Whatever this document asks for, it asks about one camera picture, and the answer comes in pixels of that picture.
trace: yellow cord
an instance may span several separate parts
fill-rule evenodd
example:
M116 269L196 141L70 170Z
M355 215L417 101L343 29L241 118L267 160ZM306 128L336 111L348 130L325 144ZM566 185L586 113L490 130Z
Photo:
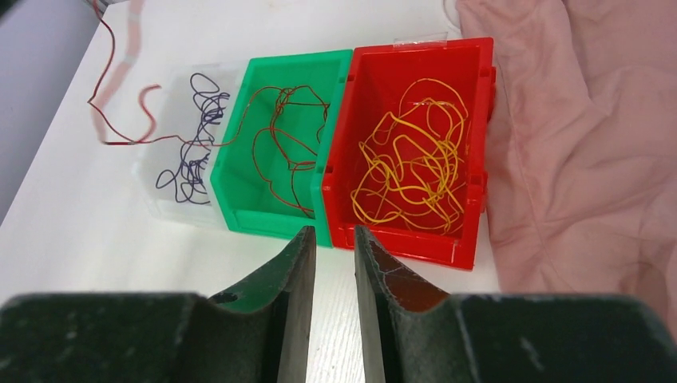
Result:
M461 105L461 109L453 102L436 101L432 97L426 97L403 113L402 105L407 93L422 82L432 82L450 90ZM427 105L426 128L406 120L423 105ZM443 133L433 128L430 123L430 111L433 108L441 110L449 120L449 126L446 126ZM368 168L357 188L350 193L355 216L362 223L369 225L401 219L409 229L415 227L420 231L441 232L443 235L460 229L463 205L454 193L465 186L465 182L459 180L458 167L463 162L459 150L468 115L461 95L446 83L434 78L422 78L409 85L400 98L397 115L387 112L366 140L358 143ZM392 123L384 128L389 118ZM396 127L401 127L400 132L404 132L391 139ZM457 131L456 142L452 142L452 137ZM428 141L434 145L434 150L424 148L429 146L426 144ZM385 154L388 148L394 156ZM412 156L414 152L412 149L415 149L415 153L420 153L420 156L415 154ZM425 169L426 177L422 176L418 169ZM365 186L367 183L377 186L368 188ZM365 198L374 201L373 197L380 199L375 210L365 210L360 201ZM409 204L410 210L419 212L407 211L398 206L394 202L396 197ZM430 226L431 221L440 223Z

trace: clear plastic tab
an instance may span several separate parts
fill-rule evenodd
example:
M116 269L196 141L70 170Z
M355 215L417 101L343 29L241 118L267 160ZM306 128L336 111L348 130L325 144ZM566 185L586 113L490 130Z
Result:
M393 41L393 49L411 49L444 47L449 39L449 32L440 32L438 34L426 34L410 38L396 38Z

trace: pink blanket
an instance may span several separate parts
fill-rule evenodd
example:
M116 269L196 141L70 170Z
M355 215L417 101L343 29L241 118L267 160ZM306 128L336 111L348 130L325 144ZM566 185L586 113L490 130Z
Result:
M616 292L677 335L677 2L458 0L495 40L489 231L506 292Z

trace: grey wall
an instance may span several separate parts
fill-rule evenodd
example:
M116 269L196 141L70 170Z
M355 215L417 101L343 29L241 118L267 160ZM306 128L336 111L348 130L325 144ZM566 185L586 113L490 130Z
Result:
M0 222L97 25L82 0L23 0L0 19Z

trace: white tabletop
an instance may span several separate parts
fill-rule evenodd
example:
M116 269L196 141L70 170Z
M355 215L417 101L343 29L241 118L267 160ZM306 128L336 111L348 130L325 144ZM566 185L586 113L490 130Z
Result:
M105 14L120 52L127 6ZM141 56L107 108L133 136L147 126L136 104L139 90L168 81L177 66L390 44L448 30L440 0L147 0L141 22ZM0 227L0 302L56 290L210 295L286 244L150 216L131 173L139 148L98 144L85 103L109 45L100 26ZM148 97L151 110L158 104ZM498 290L484 217L474 271L403 262L449 292ZM310 343L307 381L364 381L349 251L318 250Z

